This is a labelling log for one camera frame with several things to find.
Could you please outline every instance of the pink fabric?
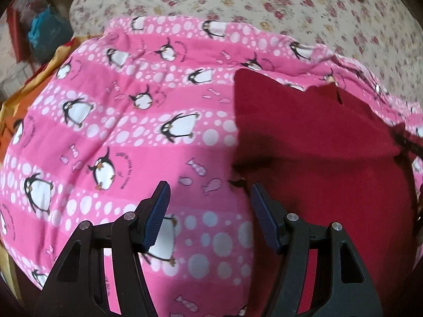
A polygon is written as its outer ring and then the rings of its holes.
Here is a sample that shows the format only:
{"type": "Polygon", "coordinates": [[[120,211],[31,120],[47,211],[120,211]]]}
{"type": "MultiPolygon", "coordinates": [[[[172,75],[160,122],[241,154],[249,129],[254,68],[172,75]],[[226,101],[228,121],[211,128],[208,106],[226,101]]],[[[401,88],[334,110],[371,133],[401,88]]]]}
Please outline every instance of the pink fabric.
{"type": "MultiPolygon", "coordinates": [[[[45,277],[37,274],[48,274],[79,222],[113,221],[166,180],[168,219],[152,250],[166,260],[142,259],[158,314],[242,309],[253,262],[252,210],[228,184],[237,137],[233,76],[241,67],[299,90],[335,81],[385,122],[423,130],[418,104],[389,95],[359,62],[324,45],[304,47],[248,24],[203,29],[196,18],[115,19],[102,38],[73,53],[33,103],[6,154],[1,211],[5,245],[38,286],[45,277]],[[47,204],[29,204],[32,195],[47,204]]],[[[417,171],[415,178],[419,187],[417,171]]],[[[111,309],[119,311],[110,252],[105,264],[111,309]]]]}

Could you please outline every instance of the silver screw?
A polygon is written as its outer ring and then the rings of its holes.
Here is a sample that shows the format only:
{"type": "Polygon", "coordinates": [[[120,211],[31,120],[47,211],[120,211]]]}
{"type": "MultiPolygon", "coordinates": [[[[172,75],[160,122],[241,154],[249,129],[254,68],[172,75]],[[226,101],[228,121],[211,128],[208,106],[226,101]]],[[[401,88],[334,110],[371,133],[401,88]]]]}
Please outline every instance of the silver screw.
{"type": "Polygon", "coordinates": [[[332,228],[334,228],[336,231],[341,231],[342,230],[342,224],[338,223],[337,221],[334,221],[332,223],[332,228]]]}
{"type": "Polygon", "coordinates": [[[133,212],[126,212],[124,215],[123,215],[123,218],[125,218],[127,221],[131,221],[132,219],[134,219],[135,218],[135,213],[133,213],[133,212]]]}
{"type": "Polygon", "coordinates": [[[81,230],[86,230],[90,227],[90,222],[89,221],[82,221],[80,223],[80,229],[81,230]]]}
{"type": "Polygon", "coordinates": [[[289,221],[297,221],[298,220],[298,215],[296,215],[294,213],[288,213],[286,215],[286,217],[288,218],[289,221]]]}

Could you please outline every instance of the dark red fabric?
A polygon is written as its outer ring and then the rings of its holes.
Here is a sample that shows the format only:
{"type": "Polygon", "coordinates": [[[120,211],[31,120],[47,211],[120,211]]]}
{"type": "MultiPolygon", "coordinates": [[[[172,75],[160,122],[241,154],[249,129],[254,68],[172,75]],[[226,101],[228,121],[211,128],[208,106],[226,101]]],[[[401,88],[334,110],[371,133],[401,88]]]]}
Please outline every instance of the dark red fabric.
{"type": "MultiPolygon", "coordinates": [[[[301,92],[248,69],[235,75],[235,118],[233,164],[248,187],[262,182],[273,199],[309,223],[341,222],[388,308],[417,249],[410,160],[392,129],[333,84],[301,92]]],[[[256,222],[254,231],[249,316],[261,314],[279,260],[256,222]]],[[[311,296],[307,282],[304,304],[311,296]]]]}
{"type": "Polygon", "coordinates": [[[20,24],[20,13],[12,6],[16,0],[13,0],[6,9],[7,24],[12,42],[13,52],[16,57],[16,63],[28,61],[31,56],[29,43],[25,31],[20,24]]]}

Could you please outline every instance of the blue gripper pad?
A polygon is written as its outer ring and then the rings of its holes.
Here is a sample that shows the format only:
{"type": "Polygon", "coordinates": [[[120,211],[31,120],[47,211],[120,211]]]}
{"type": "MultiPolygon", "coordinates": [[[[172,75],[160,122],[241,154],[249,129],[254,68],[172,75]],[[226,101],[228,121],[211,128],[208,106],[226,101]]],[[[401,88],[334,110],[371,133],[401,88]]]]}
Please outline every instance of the blue gripper pad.
{"type": "Polygon", "coordinates": [[[160,181],[148,203],[148,205],[152,206],[150,214],[145,222],[144,240],[141,243],[146,249],[149,249],[156,242],[170,200],[170,185],[166,181],[160,181]]]}
{"type": "Polygon", "coordinates": [[[261,183],[252,185],[250,200],[267,246],[280,254],[282,252],[280,230],[284,226],[285,209],[281,203],[270,199],[261,183]]]}

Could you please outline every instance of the penguin print blanket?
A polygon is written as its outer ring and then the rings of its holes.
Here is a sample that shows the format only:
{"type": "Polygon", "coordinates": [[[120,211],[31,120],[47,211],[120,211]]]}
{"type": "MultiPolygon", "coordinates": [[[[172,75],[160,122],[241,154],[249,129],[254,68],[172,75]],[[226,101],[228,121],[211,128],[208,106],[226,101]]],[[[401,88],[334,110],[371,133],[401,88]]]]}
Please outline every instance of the penguin print blanket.
{"type": "MultiPolygon", "coordinates": [[[[6,154],[0,232],[34,284],[42,288],[81,221],[114,221],[166,180],[166,218],[140,257],[159,316],[244,314],[253,215],[228,180],[237,143],[233,77],[245,67],[302,91],[335,82],[385,122],[423,133],[418,104],[389,95],[363,65],[324,45],[248,24],[112,20],[56,72],[6,154]]],[[[417,159],[418,187],[421,170],[417,159]]],[[[119,312],[109,249],[104,261],[109,304],[119,312]]]]}

